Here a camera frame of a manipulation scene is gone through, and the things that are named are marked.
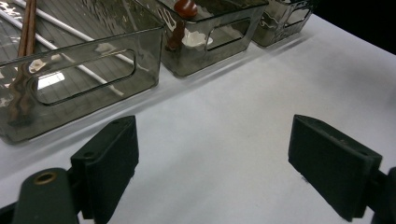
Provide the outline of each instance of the brown chopsticks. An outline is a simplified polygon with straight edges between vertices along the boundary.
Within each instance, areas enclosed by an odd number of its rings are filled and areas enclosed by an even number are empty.
[[[18,57],[31,55],[35,51],[35,9],[36,0],[27,0]],[[9,90],[14,97],[8,105],[9,125],[20,126],[33,121],[31,111],[35,103],[26,90],[30,77],[29,64],[19,65],[15,80],[9,85]]]

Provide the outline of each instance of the white tabletop surface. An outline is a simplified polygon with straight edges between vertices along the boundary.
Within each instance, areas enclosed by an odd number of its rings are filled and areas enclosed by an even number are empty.
[[[288,163],[294,114],[331,124],[396,165],[396,56],[312,16],[303,31],[17,146],[0,143],[0,206],[113,119],[136,115],[140,163],[110,223],[346,223]],[[363,219],[370,223],[373,212]]]

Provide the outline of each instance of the white stick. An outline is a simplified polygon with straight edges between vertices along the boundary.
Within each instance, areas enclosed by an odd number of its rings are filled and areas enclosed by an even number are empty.
[[[24,2],[23,0],[13,0],[15,4],[19,5],[20,7],[26,7],[26,2]],[[42,17],[43,19],[52,22],[54,25],[57,25],[59,27],[61,27],[62,29],[66,30],[67,32],[78,36],[79,38],[85,40],[85,41],[93,41],[94,39],[88,35],[83,34],[82,32],[80,32],[79,30],[76,30],[75,28],[67,25],[66,23],[57,20],[56,18],[52,17],[51,15],[47,14],[46,12],[37,9],[36,10],[36,14],[40,17]],[[131,60],[128,57],[125,57],[122,54],[117,54],[116,55],[117,58],[125,61],[126,63],[132,64],[134,66],[134,61]]]
[[[21,29],[22,28],[22,23],[15,20],[14,18],[12,18],[11,16],[9,16],[5,11],[0,10],[0,16],[2,18],[4,18],[6,21],[9,21],[11,24],[13,24],[14,26],[16,26],[17,28]],[[44,37],[42,37],[41,35],[35,34],[35,38],[44,46],[46,46],[49,49],[57,49],[57,47],[53,44],[51,44],[48,40],[46,40]],[[70,61],[71,63],[73,63],[74,61],[72,59],[70,59],[69,57],[67,57],[66,55],[63,54],[63,56]],[[87,68],[84,65],[78,65],[77,68],[83,72],[85,72],[88,76],[96,79],[97,81],[99,81],[102,84],[107,84],[107,82],[102,79],[101,77],[99,77],[98,75],[96,75],[93,71],[91,71],[89,68]],[[122,96],[123,92],[117,90],[116,88],[114,88],[114,86],[108,86],[112,91],[114,91],[117,95]]]

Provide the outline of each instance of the smoky translucent basket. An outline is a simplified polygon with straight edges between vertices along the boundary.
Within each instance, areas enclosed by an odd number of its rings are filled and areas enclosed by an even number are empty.
[[[318,0],[269,0],[252,40],[262,47],[303,29]]]
[[[134,0],[37,0],[35,53],[18,58],[23,2],[0,1],[0,136],[18,143],[159,82],[163,22]]]
[[[194,0],[197,15],[181,17],[177,0],[138,0],[165,23],[162,62],[186,77],[247,49],[267,5],[262,0]]]

